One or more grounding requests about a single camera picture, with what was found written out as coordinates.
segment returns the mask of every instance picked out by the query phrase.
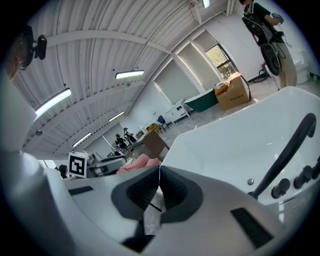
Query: ceiling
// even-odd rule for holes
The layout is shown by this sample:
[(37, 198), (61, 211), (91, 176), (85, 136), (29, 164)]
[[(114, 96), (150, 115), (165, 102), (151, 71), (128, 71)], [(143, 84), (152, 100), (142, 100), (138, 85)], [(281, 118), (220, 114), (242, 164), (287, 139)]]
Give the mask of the ceiling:
[[(34, 59), (14, 83), (34, 109), (65, 88), (72, 95), (34, 122), (23, 150), (38, 159), (63, 159), (87, 133), (86, 144), (106, 132), (119, 122), (108, 120), (129, 111), (172, 50), (235, 1), (211, 0), (207, 9), (197, 0), (49, 2), (29, 22), (35, 39), (47, 38), (46, 58)], [(130, 70), (145, 73), (115, 79)]]

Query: brown box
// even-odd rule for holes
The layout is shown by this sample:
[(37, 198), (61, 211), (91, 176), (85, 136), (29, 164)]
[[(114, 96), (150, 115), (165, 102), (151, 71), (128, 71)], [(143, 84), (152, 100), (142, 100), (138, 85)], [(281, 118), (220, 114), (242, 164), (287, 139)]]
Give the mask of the brown box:
[(228, 79), (229, 88), (216, 98), (223, 110), (228, 110), (249, 101), (240, 73), (234, 73)]

